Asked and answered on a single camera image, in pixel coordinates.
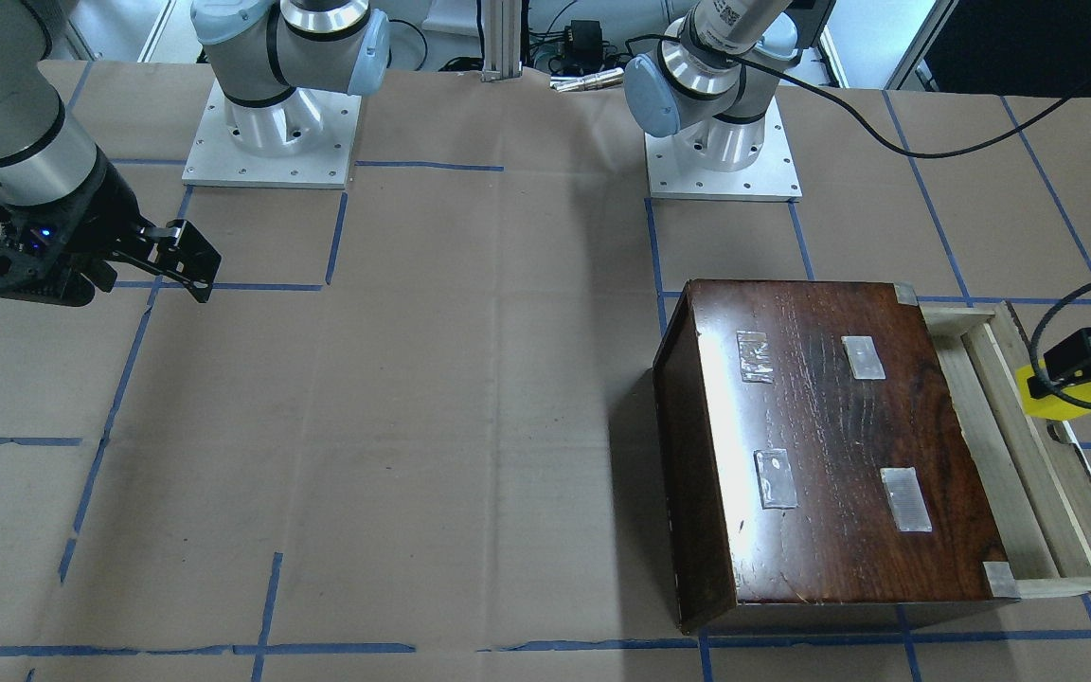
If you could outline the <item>black gripper, camera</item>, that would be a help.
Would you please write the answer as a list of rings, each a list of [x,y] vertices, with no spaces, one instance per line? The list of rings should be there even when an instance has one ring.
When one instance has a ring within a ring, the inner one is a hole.
[[[110,291],[124,262],[182,285],[208,302],[221,254],[188,220],[156,227],[140,212],[104,152],[73,193],[41,206],[10,206],[0,190],[0,298],[87,306]]]

